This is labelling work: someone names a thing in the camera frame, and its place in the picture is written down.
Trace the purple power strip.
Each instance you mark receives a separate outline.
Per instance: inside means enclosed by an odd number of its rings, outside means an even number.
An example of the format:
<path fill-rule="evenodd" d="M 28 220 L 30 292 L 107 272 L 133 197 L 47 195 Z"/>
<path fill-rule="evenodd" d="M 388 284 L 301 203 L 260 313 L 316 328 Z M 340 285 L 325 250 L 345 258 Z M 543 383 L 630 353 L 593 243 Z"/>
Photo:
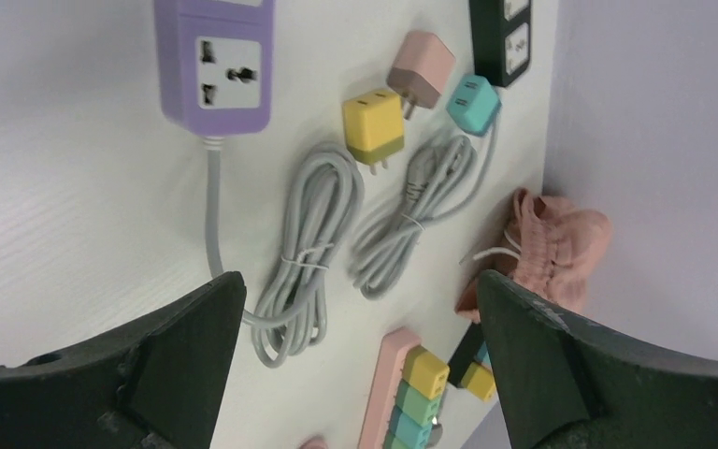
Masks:
<path fill-rule="evenodd" d="M 155 0 L 166 118 L 205 138 L 254 134 L 270 120 L 274 0 Z"/>

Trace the pink power strip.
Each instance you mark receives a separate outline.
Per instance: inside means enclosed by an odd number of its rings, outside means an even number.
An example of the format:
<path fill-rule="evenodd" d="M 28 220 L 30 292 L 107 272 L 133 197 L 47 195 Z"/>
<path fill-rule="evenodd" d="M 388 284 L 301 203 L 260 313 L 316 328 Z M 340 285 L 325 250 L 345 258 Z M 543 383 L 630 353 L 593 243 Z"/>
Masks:
<path fill-rule="evenodd" d="M 364 422 L 357 444 L 359 449 L 383 447 L 407 354 L 419 346 L 421 341 L 416 333 L 405 326 L 388 333 L 381 340 Z"/>

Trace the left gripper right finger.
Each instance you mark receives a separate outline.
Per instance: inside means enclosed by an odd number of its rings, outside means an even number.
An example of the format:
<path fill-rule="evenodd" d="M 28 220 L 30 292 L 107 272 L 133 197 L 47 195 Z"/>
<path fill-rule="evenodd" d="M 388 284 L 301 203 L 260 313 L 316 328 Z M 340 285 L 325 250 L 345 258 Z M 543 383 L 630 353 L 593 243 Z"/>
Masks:
<path fill-rule="evenodd" d="M 477 284 L 515 448 L 718 448 L 718 361 L 552 304 L 502 274 Z"/>

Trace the green adapter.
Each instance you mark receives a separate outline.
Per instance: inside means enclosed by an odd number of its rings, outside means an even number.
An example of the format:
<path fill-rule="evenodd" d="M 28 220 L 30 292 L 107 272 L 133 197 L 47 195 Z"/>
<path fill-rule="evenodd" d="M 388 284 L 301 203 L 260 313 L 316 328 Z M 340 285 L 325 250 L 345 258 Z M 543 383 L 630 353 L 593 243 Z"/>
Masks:
<path fill-rule="evenodd" d="M 420 426 L 431 424 L 437 415 L 442 395 L 427 398 L 416 388 L 402 381 L 397 389 L 395 405 Z"/>
<path fill-rule="evenodd" d="M 383 442 L 383 449 L 409 449 L 409 447 L 401 441 L 396 435 L 387 433 Z"/>

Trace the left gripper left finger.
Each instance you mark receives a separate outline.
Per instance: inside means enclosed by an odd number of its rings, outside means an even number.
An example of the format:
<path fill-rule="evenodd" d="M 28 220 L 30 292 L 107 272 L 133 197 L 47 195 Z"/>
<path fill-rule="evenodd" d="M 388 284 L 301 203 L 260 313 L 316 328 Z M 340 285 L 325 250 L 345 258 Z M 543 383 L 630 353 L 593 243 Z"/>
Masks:
<path fill-rule="evenodd" d="M 0 448 L 207 448 L 247 296 L 225 273 L 96 337 L 0 366 Z"/>

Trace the teal plug adapter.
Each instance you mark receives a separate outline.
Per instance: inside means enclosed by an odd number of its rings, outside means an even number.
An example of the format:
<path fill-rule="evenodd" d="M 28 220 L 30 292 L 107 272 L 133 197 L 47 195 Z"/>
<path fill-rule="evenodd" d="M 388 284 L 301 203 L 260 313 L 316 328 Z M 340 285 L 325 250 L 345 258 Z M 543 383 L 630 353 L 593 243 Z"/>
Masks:
<path fill-rule="evenodd" d="M 501 106 L 500 97 L 487 78 L 465 74 L 453 90 L 446 110 L 460 130 L 482 137 L 491 128 Z"/>

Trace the black power strip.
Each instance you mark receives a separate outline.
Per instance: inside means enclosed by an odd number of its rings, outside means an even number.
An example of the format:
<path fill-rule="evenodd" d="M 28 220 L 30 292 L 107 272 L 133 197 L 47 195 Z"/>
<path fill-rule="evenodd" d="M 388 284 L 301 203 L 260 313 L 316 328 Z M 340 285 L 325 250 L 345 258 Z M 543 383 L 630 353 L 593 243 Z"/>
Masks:
<path fill-rule="evenodd" d="M 471 324 L 448 362 L 450 367 L 448 382 L 452 386 L 462 388 L 462 379 L 469 366 L 476 361 L 476 355 L 484 344 L 481 325 Z"/>
<path fill-rule="evenodd" d="M 507 88 L 531 59 L 530 0 L 469 0 L 475 73 Z"/>

